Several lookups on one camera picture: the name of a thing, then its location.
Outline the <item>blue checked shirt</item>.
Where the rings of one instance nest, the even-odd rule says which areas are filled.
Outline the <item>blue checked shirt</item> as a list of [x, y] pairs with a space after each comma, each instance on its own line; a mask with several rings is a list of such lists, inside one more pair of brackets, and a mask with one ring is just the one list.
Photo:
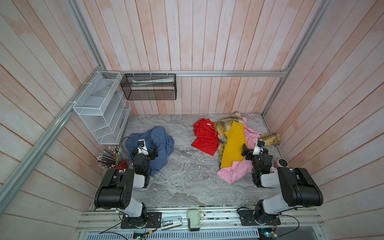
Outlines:
[[140, 140], [146, 142], [147, 150], [152, 153], [156, 146], [158, 156], [150, 161], [150, 176], [153, 177], [168, 163], [168, 157], [174, 151], [175, 141], [172, 136], [168, 135], [165, 128], [154, 127], [145, 133], [133, 133], [126, 138], [125, 147], [129, 152], [131, 160], [133, 160], [133, 152], [137, 149], [137, 143]]

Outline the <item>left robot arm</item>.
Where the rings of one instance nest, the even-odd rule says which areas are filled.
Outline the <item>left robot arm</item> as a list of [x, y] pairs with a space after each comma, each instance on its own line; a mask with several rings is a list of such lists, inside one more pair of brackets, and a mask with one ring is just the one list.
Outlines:
[[109, 147], [97, 158], [100, 167], [106, 173], [96, 191], [94, 205], [96, 208], [116, 210], [121, 218], [122, 229], [161, 227], [162, 213], [148, 213], [146, 205], [134, 199], [133, 189], [145, 189], [150, 180], [150, 161], [158, 157], [157, 146], [149, 151], [145, 141], [138, 141], [133, 151], [133, 168], [128, 167], [123, 159], [123, 149], [119, 146]]

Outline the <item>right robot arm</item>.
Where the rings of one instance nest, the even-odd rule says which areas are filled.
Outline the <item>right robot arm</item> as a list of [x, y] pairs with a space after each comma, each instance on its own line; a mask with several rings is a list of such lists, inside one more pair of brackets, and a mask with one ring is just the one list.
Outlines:
[[242, 156], [253, 164], [252, 178], [257, 187], [281, 190], [269, 199], [258, 201], [254, 210], [247, 207], [238, 208], [237, 214], [242, 226], [279, 225], [279, 216], [283, 212], [323, 204], [323, 194], [306, 169], [290, 169], [285, 165], [272, 171], [273, 156], [269, 154], [263, 141], [258, 141], [254, 149], [249, 149], [243, 144]]

